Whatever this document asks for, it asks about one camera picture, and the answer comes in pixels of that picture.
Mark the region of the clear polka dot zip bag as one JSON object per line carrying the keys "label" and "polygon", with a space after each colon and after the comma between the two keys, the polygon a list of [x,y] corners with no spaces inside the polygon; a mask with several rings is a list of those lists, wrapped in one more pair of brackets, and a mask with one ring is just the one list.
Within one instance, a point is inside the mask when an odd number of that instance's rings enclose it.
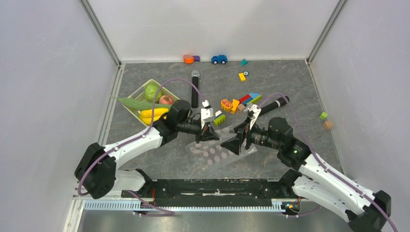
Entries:
{"label": "clear polka dot zip bag", "polygon": [[219,140],[199,143],[191,142],[186,145],[186,151],[197,157],[199,161],[205,164],[210,170],[220,169],[258,151],[255,145],[251,145],[250,148],[246,150],[245,142],[241,145],[241,151],[238,155],[226,148],[223,148],[221,146],[222,142],[225,142],[235,136],[233,126],[216,130],[216,134],[219,136]]}

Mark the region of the yellow banana bunch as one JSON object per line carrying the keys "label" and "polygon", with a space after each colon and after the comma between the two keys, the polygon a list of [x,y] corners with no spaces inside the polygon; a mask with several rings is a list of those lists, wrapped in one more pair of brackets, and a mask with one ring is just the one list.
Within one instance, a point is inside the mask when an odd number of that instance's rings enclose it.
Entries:
{"label": "yellow banana bunch", "polygon": [[151,119],[153,117],[153,121],[155,122],[158,120],[163,114],[169,112],[169,108],[155,108],[150,110],[143,110],[140,112],[138,118],[145,124],[150,125]]}

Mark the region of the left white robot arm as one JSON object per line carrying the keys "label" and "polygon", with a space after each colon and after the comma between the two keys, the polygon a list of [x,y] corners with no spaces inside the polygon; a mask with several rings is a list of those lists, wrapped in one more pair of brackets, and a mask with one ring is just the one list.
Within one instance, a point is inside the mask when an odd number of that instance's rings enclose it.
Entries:
{"label": "left white robot arm", "polygon": [[89,194],[99,199],[111,191],[131,190],[140,197],[148,196],[152,184],[142,171],[122,171],[119,168],[133,158],[173,141],[179,133],[195,135],[197,143],[218,140],[211,127],[214,109],[207,100],[202,105],[199,119],[193,119],[190,117],[190,103],[177,100],[168,112],[155,117],[151,126],[143,131],[109,145],[89,145],[74,172],[79,181],[78,194]]}

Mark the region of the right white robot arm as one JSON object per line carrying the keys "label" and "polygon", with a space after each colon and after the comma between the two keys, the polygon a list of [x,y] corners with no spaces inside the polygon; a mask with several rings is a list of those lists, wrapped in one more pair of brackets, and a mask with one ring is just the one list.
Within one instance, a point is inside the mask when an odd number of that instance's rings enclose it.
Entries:
{"label": "right white robot arm", "polygon": [[391,197],[374,192],[346,177],[318,153],[293,135],[286,119],[270,119],[267,129],[251,126],[247,119],[236,127],[236,136],[221,144],[235,154],[251,145],[278,151],[279,160],[290,168],[280,179],[279,191],[285,197],[296,195],[330,210],[347,222],[354,232],[380,232],[391,223]]}

